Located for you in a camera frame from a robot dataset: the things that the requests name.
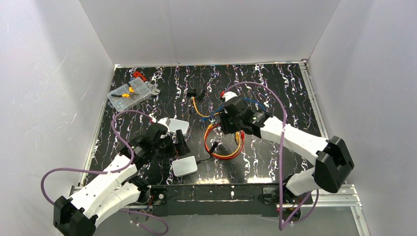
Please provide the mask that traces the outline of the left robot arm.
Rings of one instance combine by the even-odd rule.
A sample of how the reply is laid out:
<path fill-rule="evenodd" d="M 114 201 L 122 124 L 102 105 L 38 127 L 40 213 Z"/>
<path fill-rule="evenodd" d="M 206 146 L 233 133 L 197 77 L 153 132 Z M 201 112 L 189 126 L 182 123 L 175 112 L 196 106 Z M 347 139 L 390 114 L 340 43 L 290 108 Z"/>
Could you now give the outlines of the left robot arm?
<path fill-rule="evenodd" d="M 151 198 L 149 182 L 136 173 L 153 159 L 190 153 L 183 129 L 153 123 L 122 148 L 111 164 L 89 184 L 54 202 L 53 225 L 64 236 L 91 236 L 108 217 L 125 206 Z"/>

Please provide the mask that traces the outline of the white network switch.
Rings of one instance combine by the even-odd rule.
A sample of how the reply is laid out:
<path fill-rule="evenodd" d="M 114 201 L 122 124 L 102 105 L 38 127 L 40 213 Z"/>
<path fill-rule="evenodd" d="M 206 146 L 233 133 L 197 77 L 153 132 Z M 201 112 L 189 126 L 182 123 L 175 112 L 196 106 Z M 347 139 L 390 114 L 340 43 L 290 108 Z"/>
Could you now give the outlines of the white network switch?
<path fill-rule="evenodd" d="M 168 130 L 171 134 L 176 134 L 177 130 L 181 130 L 182 134 L 187 134 L 189 130 L 189 122 L 170 118 L 168 124 Z"/>
<path fill-rule="evenodd" d="M 172 168 L 175 177 L 190 175 L 198 171 L 195 156 L 189 156 L 173 161 Z"/>

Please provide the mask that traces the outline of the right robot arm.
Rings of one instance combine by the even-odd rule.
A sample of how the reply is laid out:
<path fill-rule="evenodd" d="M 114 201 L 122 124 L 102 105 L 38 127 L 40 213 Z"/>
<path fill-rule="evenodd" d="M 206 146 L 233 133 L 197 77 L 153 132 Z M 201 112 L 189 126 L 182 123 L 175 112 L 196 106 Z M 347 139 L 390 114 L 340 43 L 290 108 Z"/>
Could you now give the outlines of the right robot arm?
<path fill-rule="evenodd" d="M 253 111 L 233 92 L 224 95 L 224 108 L 219 113 L 224 134 L 242 131 L 283 146 L 304 157 L 313 167 L 286 178 L 283 189 L 295 197 L 316 189 L 337 193 L 354 168 L 345 141 L 337 136 L 318 137 L 284 124 L 263 110 Z"/>

